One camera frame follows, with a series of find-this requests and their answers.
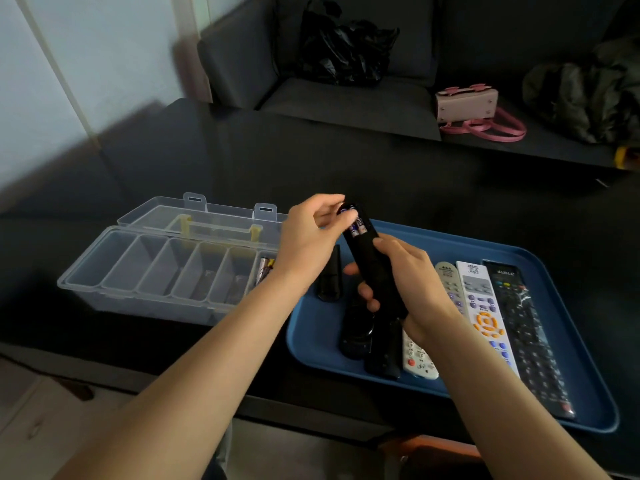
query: pink handbag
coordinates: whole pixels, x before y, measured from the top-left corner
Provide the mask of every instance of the pink handbag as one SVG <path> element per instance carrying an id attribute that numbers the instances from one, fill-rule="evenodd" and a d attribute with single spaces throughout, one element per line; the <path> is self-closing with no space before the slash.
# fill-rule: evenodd
<path id="1" fill-rule="evenodd" d="M 471 133 L 490 141 L 510 143 L 520 141 L 527 134 L 523 122 L 497 106 L 498 91 L 485 84 L 468 88 L 446 88 L 436 94 L 438 122 L 444 123 L 440 131 L 446 134 Z M 498 115 L 514 126 L 499 125 L 493 118 Z M 452 123 L 462 121 L 462 126 Z M 510 136 L 487 134 L 493 129 Z"/>

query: floor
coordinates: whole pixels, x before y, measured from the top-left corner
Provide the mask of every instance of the floor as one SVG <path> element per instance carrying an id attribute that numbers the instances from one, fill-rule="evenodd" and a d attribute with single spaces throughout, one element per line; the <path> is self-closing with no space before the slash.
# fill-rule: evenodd
<path id="1" fill-rule="evenodd" d="M 0 479 L 50 480 L 132 396 L 97 389 L 81 402 L 50 378 L 0 359 Z M 233 421 L 229 480 L 382 480 L 379 453 Z"/>

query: clear plastic organizer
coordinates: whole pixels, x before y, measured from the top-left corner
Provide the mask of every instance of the clear plastic organizer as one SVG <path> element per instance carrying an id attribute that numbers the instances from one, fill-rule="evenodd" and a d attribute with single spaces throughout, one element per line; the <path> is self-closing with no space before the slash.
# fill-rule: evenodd
<path id="1" fill-rule="evenodd" d="M 286 218 L 276 206 L 155 197 L 108 227 L 58 279 L 94 309 L 215 325 L 275 257 Z"/>

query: sofa armrest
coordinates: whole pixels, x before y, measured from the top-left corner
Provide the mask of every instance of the sofa armrest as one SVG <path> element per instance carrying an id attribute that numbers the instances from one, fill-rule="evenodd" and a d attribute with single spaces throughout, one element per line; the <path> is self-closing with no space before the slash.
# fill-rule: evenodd
<path id="1" fill-rule="evenodd" d="M 254 109 L 273 87 L 272 40 L 271 0 L 248 0 L 202 32 L 200 63 L 222 104 Z"/>

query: gray sofa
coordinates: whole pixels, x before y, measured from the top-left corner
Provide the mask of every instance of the gray sofa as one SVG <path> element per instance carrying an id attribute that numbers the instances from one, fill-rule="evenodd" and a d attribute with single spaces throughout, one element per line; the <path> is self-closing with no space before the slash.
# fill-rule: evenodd
<path id="1" fill-rule="evenodd" d="M 295 76 L 308 0 L 248 0 L 208 27 L 198 44 L 224 105 L 425 139 L 612 165 L 613 149 L 566 138 L 520 101 L 533 65 L 574 59 L 603 39 L 626 0 L 335 0 L 343 20 L 400 27 L 387 76 L 375 88 L 320 84 Z M 492 84 L 499 105 L 526 124 L 517 143 L 441 135 L 434 90 Z"/>

